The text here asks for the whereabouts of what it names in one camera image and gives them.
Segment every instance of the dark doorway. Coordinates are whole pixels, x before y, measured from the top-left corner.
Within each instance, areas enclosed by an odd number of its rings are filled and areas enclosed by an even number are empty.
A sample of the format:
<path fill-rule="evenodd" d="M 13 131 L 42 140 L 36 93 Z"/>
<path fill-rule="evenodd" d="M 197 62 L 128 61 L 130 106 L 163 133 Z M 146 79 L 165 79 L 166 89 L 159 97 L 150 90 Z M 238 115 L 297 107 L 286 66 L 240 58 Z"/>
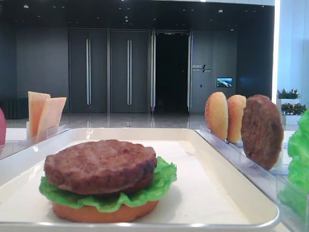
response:
<path fill-rule="evenodd" d="M 189 33 L 156 33 L 155 113 L 188 113 Z"/>

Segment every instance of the wall sign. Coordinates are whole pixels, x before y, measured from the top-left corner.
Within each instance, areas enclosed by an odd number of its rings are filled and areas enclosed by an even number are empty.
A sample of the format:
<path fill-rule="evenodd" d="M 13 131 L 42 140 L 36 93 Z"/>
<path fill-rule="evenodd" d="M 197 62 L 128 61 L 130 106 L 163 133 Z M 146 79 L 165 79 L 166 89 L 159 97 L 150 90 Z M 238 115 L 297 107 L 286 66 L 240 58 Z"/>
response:
<path fill-rule="evenodd" d="M 193 71 L 200 71 L 203 73 L 210 73 L 211 69 L 206 69 L 206 64 L 194 64 L 192 65 Z"/>

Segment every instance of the polished floor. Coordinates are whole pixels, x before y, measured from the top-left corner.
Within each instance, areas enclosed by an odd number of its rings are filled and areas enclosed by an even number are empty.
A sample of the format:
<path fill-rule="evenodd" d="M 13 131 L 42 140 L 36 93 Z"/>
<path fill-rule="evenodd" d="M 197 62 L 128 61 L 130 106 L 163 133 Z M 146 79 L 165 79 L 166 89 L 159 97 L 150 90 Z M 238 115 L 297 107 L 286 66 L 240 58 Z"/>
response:
<path fill-rule="evenodd" d="M 7 128 L 25 128 L 28 119 L 7 120 Z M 63 114 L 67 128 L 189 128 L 205 125 L 204 115 L 188 114 Z"/>

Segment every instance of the gray door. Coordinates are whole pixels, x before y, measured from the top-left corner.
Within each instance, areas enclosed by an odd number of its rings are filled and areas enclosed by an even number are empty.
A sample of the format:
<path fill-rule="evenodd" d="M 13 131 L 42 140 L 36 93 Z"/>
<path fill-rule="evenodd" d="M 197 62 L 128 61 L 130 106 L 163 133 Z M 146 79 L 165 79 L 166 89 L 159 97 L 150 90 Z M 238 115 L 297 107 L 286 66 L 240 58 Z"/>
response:
<path fill-rule="evenodd" d="M 107 33 L 70 30 L 70 111 L 107 112 Z"/>
<path fill-rule="evenodd" d="M 147 32 L 111 32 L 111 112 L 147 112 Z"/>

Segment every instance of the metal door handle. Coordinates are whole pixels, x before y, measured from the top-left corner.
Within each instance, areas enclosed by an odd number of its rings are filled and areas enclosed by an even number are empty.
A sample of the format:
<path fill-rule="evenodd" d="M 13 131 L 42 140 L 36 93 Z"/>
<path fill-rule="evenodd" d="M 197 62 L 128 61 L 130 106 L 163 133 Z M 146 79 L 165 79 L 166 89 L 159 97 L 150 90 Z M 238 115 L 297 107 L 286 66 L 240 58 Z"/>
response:
<path fill-rule="evenodd" d="M 130 40 L 127 40 L 126 63 L 126 103 L 130 105 Z"/>
<path fill-rule="evenodd" d="M 89 39 L 86 40 L 86 98 L 87 98 L 87 105 L 90 105 L 90 101 L 89 101 Z"/>
<path fill-rule="evenodd" d="M 130 40 L 130 105 L 132 105 L 132 40 Z"/>
<path fill-rule="evenodd" d="M 89 105 L 92 103 L 91 39 L 89 39 Z"/>

